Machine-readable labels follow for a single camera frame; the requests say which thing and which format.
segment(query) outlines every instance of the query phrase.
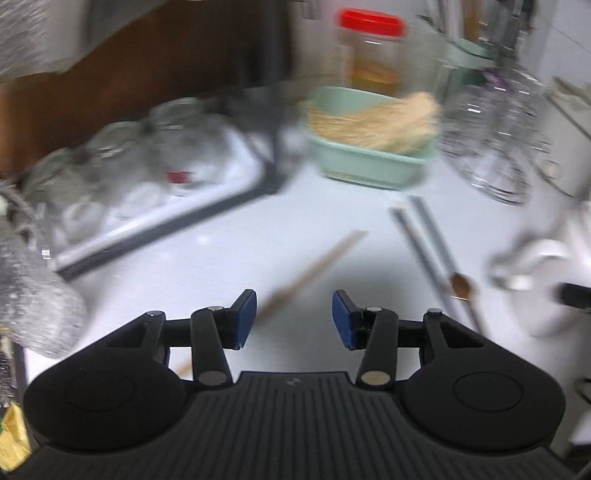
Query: white wall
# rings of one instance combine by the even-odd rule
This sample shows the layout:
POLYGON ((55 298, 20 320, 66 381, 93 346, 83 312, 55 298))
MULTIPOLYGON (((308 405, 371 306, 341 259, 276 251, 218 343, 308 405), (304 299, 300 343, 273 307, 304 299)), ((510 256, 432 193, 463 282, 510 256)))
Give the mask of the white wall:
POLYGON ((591 1, 553 1, 554 15, 538 66, 538 76, 547 82, 560 76, 576 85, 591 82, 591 1))

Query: chopstick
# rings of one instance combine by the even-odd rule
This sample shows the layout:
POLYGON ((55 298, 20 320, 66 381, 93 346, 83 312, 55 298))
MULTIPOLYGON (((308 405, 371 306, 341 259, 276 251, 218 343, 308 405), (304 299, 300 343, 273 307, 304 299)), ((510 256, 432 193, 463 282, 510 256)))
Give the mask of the chopstick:
POLYGON ((447 283, 441 281, 439 274, 437 273, 437 271, 433 267, 433 264, 429 260, 426 250, 422 245, 422 240, 419 234, 415 232, 415 230, 410 226, 408 222, 406 211, 402 208, 390 208, 389 211, 392 215, 392 218, 400 224, 402 230, 404 231, 408 240, 410 241, 414 252, 417 254, 421 262, 421 265, 423 266, 423 269, 427 273, 428 279, 431 281, 431 284, 433 285, 435 291, 439 295, 441 303, 443 303, 443 306, 445 307, 447 314, 452 318, 459 318, 457 316, 455 309, 452 306, 452 303, 450 302, 449 292, 443 290, 443 285, 447 285, 447 283))
POLYGON ((435 243, 435 248, 439 253, 439 256, 443 260, 445 267, 447 268, 447 273, 449 277, 451 277, 454 273, 459 272, 457 269, 456 263, 452 259, 452 255, 449 252, 449 249, 443 240, 442 235, 439 232, 439 229, 435 226, 435 221, 431 217, 431 214, 427 210, 427 206, 425 205, 424 200, 421 197, 410 197, 410 202, 413 204, 414 208, 416 209, 419 217, 425 224, 428 234, 433 239, 433 243, 435 243))
MULTIPOLYGON (((276 290, 271 295, 271 298, 258 309, 255 322, 261 322, 285 308, 299 292, 309 286, 321 273, 328 270, 337 260, 363 240, 365 235, 367 235, 367 231, 354 230, 310 264, 288 286, 276 290)), ((192 367, 191 360, 188 360, 177 370, 177 375, 182 378, 191 371, 192 367)))

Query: plastic jar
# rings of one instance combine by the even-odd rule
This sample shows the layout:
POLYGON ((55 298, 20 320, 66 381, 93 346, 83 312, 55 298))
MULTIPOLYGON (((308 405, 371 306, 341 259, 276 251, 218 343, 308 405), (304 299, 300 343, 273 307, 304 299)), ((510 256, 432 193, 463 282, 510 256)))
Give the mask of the plastic jar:
POLYGON ((402 43, 406 23, 400 17, 347 8, 339 12, 338 83, 395 96, 401 89, 402 43))

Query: metal screw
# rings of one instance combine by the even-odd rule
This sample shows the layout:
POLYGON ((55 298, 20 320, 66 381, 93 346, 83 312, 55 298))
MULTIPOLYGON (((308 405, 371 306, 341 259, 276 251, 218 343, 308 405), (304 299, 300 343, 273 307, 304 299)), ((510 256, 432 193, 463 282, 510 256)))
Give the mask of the metal screw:
POLYGON ((209 370, 199 374, 197 380, 199 380, 199 383, 207 385, 208 387, 217 387, 218 385, 226 383, 228 381, 228 376, 219 370, 209 370))
POLYGON ((365 372, 361 375, 361 381, 366 385, 371 385, 372 387, 379 387, 381 385, 385 385, 390 381, 392 377, 388 375, 386 372, 382 372, 381 370, 370 370, 369 372, 365 372))

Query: glass cup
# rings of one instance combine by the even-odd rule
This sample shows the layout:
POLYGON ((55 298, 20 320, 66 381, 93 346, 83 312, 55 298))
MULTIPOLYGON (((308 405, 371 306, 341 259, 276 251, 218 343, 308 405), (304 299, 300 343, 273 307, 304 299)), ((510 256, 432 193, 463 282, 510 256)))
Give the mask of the glass cup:
POLYGON ((99 131, 87 146, 105 203, 121 220, 147 212, 168 198, 164 169, 137 122, 118 122, 99 131))
POLYGON ((180 98, 153 108, 154 142, 175 194, 221 181, 229 156, 222 115, 207 115, 197 98, 180 98))
POLYGON ((88 182, 67 148, 57 150, 33 169, 23 188, 36 211, 45 212, 46 225, 61 228, 71 244, 96 235, 106 207, 98 198, 98 185, 88 182))

